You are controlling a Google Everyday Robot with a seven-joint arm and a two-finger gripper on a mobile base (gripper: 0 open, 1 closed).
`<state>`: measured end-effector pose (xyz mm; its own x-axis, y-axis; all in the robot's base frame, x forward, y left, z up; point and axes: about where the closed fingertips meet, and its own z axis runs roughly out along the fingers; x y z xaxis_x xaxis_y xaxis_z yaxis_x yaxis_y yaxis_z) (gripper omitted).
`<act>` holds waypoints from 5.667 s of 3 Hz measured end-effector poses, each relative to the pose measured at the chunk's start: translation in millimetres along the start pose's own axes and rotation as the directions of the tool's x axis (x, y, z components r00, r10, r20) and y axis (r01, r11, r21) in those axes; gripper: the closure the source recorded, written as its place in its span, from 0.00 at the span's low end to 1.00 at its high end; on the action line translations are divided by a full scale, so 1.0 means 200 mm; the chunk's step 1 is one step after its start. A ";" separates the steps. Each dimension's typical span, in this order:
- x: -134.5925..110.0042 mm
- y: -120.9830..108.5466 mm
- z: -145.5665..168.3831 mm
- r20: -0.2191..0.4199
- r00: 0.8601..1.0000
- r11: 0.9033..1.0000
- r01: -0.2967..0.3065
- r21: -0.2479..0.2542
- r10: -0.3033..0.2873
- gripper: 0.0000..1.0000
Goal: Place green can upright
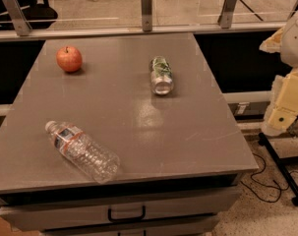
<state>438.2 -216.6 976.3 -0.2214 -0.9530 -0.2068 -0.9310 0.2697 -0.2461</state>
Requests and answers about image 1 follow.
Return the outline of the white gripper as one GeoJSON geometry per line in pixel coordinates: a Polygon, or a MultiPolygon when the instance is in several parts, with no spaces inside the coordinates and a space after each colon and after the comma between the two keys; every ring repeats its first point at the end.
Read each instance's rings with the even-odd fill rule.
{"type": "Polygon", "coordinates": [[[268,136],[286,132],[298,117],[298,68],[285,77],[276,75],[271,86],[270,104],[261,126],[268,136]]]}

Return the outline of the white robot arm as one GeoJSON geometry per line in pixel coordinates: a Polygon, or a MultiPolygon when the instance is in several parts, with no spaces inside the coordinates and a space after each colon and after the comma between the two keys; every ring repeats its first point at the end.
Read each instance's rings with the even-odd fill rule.
{"type": "Polygon", "coordinates": [[[272,82],[270,104],[261,129],[274,137],[286,132],[298,117],[298,11],[284,27],[264,40],[259,49],[278,52],[281,61],[292,68],[285,77],[276,76],[272,82]]]}

